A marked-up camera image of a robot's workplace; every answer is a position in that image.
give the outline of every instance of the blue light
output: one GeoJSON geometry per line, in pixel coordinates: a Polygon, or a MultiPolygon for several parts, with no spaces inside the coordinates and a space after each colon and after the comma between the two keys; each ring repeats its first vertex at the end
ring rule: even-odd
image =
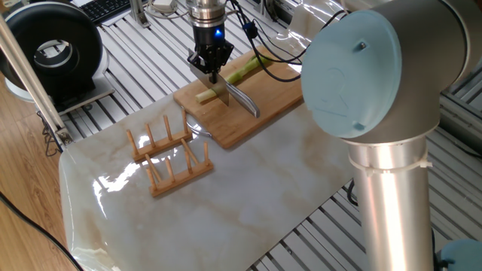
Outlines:
{"type": "Polygon", "coordinates": [[[223,37],[223,32],[221,32],[221,30],[219,29],[216,29],[216,31],[214,32],[214,36],[216,38],[222,38],[223,37]]]}

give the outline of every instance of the marble mat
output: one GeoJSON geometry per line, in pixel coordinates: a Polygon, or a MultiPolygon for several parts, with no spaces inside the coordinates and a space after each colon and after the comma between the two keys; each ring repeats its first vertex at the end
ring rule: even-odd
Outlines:
{"type": "MultiPolygon", "coordinates": [[[[167,96],[91,137],[60,158],[69,248],[87,270],[246,270],[352,177],[347,146],[321,131],[305,104],[224,150],[206,137],[188,142],[215,169],[152,198],[144,164],[133,162],[126,129],[148,144],[182,129],[181,109],[167,96]]],[[[186,170],[184,149],[153,156],[186,170]]]]}

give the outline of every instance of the silver metal cylinder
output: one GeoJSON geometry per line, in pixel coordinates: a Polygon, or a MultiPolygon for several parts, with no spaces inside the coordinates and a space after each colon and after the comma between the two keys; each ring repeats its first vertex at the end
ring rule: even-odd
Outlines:
{"type": "Polygon", "coordinates": [[[371,270],[433,270],[425,135],[347,143],[371,270]]]}
{"type": "Polygon", "coordinates": [[[209,28],[226,20],[225,6],[219,0],[191,0],[187,4],[193,26],[209,28]]]}

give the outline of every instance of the wooden cutting board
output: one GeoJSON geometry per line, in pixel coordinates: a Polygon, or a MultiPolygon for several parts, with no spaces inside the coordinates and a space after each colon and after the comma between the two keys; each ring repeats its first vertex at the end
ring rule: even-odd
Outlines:
{"type": "MultiPolygon", "coordinates": [[[[259,50],[263,54],[267,54],[265,48],[262,47],[259,50]]],[[[254,52],[250,51],[229,62],[221,69],[221,76],[226,78],[243,67],[252,56],[254,56],[254,52]]],[[[271,63],[268,69],[279,78],[293,78],[298,75],[285,63],[271,63]]],[[[196,102],[194,97],[207,90],[207,87],[199,80],[174,93],[174,100],[210,132],[214,140],[223,148],[229,148],[245,138],[303,96],[301,80],[282,83],[272,79],[261,67],[249,72],[242,81],[234,85],[256,103],[261,112],[259,118],[248,113],[232,96],[230,96],[229,106],[226,106],[220,99],[214,99],[205,105],[196,102]]]]}

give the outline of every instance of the keyboard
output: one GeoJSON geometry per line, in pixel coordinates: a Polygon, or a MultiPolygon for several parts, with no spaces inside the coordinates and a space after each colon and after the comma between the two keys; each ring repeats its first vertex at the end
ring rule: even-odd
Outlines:
{"type": "Polygon", "coordinates": [[[129,0],[93,0],[81,6],[94,24],[100,24],[129,8],[129,0]]]}

